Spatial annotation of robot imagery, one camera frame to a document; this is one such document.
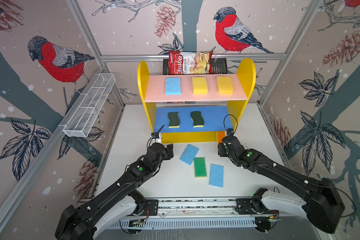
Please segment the dark green wavy sponge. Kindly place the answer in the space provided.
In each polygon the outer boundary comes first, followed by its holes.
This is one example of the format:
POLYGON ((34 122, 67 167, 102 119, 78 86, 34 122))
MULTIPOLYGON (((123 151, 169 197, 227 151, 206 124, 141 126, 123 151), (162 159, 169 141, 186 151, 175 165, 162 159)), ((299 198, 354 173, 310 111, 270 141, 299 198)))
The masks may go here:
POLYGON ((191 119, 193 121, 194 128, 202 128, 205 125, 204 118, 200 111, 193 111, 191 112, 191 119))
POLYGON ((180 127, 179 112, 168 113, 168 119, 169 119, 169 128, 179 128, 180 127))

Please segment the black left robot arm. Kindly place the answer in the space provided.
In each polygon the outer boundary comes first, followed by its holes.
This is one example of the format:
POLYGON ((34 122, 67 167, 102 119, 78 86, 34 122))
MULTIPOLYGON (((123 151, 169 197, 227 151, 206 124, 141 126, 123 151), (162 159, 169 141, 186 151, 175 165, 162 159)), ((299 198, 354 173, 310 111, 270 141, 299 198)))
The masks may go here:
POLYGON ((62 212, 55 238, 94 240, 116 221, 142 213, 146 199, 137 189, 158 173, 163 161, 173 156, 172 144, 152 144, 145 155, 128 165, 123 175, 95 198, 77 208, 67 207, 62 212))

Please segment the orange sponge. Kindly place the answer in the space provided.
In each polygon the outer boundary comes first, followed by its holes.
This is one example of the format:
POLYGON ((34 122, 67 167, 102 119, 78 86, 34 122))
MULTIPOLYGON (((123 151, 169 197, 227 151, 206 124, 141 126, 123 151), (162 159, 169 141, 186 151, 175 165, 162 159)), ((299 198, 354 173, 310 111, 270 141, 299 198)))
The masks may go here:
POLYGON ((218 131, 217 132, 217 142, 220 144, 223 142, 223 138, 226 137, 226 132, 224 131, 218 131))

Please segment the yellow sponge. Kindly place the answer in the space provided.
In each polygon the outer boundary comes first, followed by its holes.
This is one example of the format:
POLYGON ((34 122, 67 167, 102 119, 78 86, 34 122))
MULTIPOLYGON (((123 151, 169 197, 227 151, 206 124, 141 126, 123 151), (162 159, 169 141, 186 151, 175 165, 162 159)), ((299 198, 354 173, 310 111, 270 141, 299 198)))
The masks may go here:
POLYGON ((232 95, 234 92, 232 80, 230 77, 217 77, 217 86, 219 95, 232 95))
POLYGON ((193 94, 207 95, 209 88, 206 77, 192 77, 193 94))

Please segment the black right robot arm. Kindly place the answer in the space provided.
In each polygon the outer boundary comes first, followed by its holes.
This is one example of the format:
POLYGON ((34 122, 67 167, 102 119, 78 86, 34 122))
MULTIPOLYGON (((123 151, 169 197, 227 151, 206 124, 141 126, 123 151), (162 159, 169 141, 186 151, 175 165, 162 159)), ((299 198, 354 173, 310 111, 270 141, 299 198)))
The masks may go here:
POLYGON ((263 175, 294 193, 290 196, 261 189, 261 208, 300 216, 325 233, 335 233, 345 205, 332 181, 316 180, 292 171, 255 149, 245 149, 233 135, 224 137, 218 144, 218 154, 229 158, 235 166, 263 175))

